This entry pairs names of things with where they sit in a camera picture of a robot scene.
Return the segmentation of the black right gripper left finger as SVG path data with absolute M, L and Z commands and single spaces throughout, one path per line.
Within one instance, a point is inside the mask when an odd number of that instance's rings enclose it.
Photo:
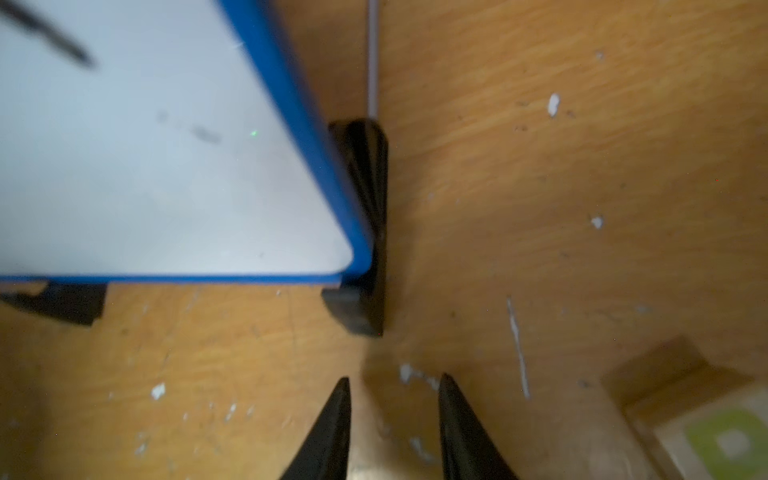
M 348 377 L 342 377 L 281 479 L 345 480 L 350 433 L 350 382 Z

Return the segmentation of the wooden block green P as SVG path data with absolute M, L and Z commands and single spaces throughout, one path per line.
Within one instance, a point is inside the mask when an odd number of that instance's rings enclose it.
M 710 363 L 688 338 L 626 361 L 601 383 L 661 478 L 766 478 L 766 384 Z

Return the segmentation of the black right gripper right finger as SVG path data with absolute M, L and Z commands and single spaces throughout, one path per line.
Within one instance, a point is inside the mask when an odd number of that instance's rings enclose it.
M 440 379 L 438 403 L 445 479 L 519 479 L 492 442 L 454 378 L 447 373 Z

